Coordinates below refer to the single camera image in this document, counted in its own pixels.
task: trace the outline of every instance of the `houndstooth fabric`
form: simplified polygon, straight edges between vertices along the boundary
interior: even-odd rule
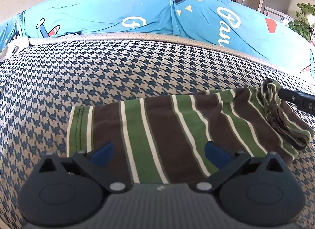
[[[232,55],[157,41],[71,41],[30,47],[0,65],[0,218],[23,220],[17,196],[46,152],[66,154],[73,105],[106,103],[208,88],[258,87],[273,78],[287,89],[315,94],[314,85]],[[315,119],[293,108],[315,128]],[[314,228],[315,149],[290,166],[307,196],[299,219]]]

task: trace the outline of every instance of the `green and brown striped fabric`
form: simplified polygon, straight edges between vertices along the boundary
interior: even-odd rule
[[[67,131],[67,155],[111,142],[106,165],[127,183],[194,183],[217,168],[205,157],[209,141],[233,155],[263,157],[276,151],[288,164],[314,136],[278,97],[267,79],[260,89],[206,90],[148,97],[102,106],[75,106]]]

